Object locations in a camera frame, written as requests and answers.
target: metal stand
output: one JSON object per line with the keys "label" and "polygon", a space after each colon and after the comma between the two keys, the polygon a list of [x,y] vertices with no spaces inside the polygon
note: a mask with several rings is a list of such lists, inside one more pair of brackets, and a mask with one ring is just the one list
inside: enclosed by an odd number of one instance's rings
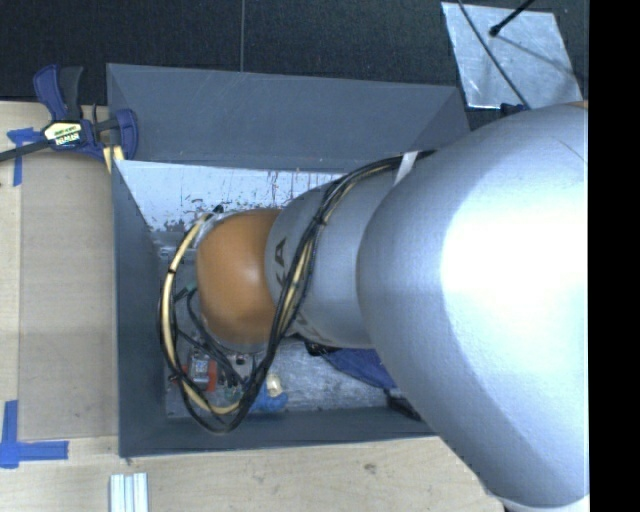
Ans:
{"label": "metal stand", "polygon": [[489,35],[492,36],[492,37],[497,36],[500,33],[500,31],[511,20],[513,20],[516,16],[518,16],[522,11],[524,11],[527,7],[529,7],[535,1],[536,0],[527,0],[520,7],[518,7],[515,11],[513,11],[511,14],[509,14],[509,16],[507,16],[505,19],[503,19],[500,23],[498,23],[497,25],[494,25],[493,27],[491,27],[491,29],[489,30]]}

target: blue painter's tape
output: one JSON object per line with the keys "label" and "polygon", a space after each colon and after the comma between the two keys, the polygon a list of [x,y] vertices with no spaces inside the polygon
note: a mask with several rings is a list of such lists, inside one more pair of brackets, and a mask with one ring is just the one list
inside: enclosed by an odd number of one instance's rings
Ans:
{"label": "blue painter's tape", "polygon": [[0,443],[0,468],[15,469],[20,462],[30,460],[66,460],[69,458],[69,441],[44,441],[23,443],[18,441],[18,401],[4,404],[2,442]]}
{"label": "blue painter's tape", "polygon": [[280,393],[275,397],[269,396],[267,386],[262,384],[258,396],[249,410],[251,412],[278,412],[284,409],[288,401],[289,396],[286,393]]}
{"label": "blue painter's tape", "polygon": [[393,389],[395,382],[373,349],[342,349],[323,355],[335,368],[352,377],[383,389]]}
{"label": "blue painter's tape", "polygon": [[[33,128],[20,128],[18,130],[9,130],[7,137],[13,142],[17,148],[23,144],[31,144],[44,140],[43,135]],[[17,187],[22,183],[22,157],[16,158],[13,166],[13,186]]]}

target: gray box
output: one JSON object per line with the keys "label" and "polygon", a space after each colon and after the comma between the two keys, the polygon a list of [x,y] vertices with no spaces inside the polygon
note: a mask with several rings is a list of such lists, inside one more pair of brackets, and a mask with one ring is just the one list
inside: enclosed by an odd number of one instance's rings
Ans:
{"label": "gray box", "polygon": [[[108,93],[112,112],[131,108],[138,117],[135,160],[160,167],[341,174],[406,151],[438,149],[469,131],[453,87],[109,65]],[[157,187],[175,165],[161,173],[154,167],[148,179]],[[167,417],[156,307],[166,268],[158,241],[172,234],[150,228],[138,192],[117,166],[112,186],[121,456],[433,435],[424,422],[357,404],[250,415],[224,436],[190,418]]]}

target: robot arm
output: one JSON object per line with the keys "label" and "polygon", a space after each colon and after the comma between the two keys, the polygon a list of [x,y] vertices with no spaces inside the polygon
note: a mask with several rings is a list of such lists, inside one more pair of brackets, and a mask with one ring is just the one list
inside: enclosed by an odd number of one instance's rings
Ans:
{"label": "robot arm", "polygon": [[[575,105],[515,114],[419,160],[397,184],[389,168],[354,183],[322,219],[289,327],[324,345],[375,348],[512,512],[589,509],[587,119]],[[252,270],[224,270],[237,273],[227,288],[255,301],[222,302],[242,303],[247,318],[269,311],[269,294],[278,302],[327,187],[267,214]],[[215,280],[198,279],[201,290]],[[268,327],[262,313],[251,332]],[[209,327],[243,318],[229,315]],[[224,331],[236,349],[266,341],[236,325],[237,336]]]}

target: yellow wire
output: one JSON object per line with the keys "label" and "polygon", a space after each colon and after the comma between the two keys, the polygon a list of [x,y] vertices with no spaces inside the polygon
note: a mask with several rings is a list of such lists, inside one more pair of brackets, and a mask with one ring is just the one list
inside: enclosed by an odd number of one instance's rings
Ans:
{"label": "yellow wire", "polygon": [[[169,356],[169,360],[171,361],[171,364],[174,367],[177,366],[177,362],[176,362],[175,350],[173,347],[173,334],[171,332],[171,322],[169,320],[171,290],[173,288],[173,282],[175,280],[175,273],[177,272],[178,267],[180,266],[180,262],[182,261],[182,258],[187,252],[187,248],[189,247],[189,245],[191,245],[191,243],[193,242],[193,239],[198,234],[198,231],[200,230],[202,225],[205,223],[205,221],[209,219],[209,217],[211,217],[211,215],[203,215],[202,217],[200,217],[196,221],[196,223],[193,225],[193,227],[189,230],[189,232],[187,233],[187,236],[185,236],[182,243],[178,246],[178,249],[176,250],[176,254],[173,257],[171,264],[169,265],[169,270],[167,272],[167,277],[165,278],[165,281],[164,281],[164,286],[162,287],[162,299],[160,304],[160,322],[162,327],[162,338],[167,350],[167,355]],[[203,400],[202,397],[198,395],[198,393],[196,393],[190,386],[185,384],[183,381],[180,381],[180,385],[182,386],[184,391],[187,393],[189,398],[193,400],[199,407],[205,410],[209,410],[214,414],[218,414],[218,415],[229,414],[235,411],[240,405],[239,401],[234,404],[228,405],[226,407],[211,405],[207,400]]]}

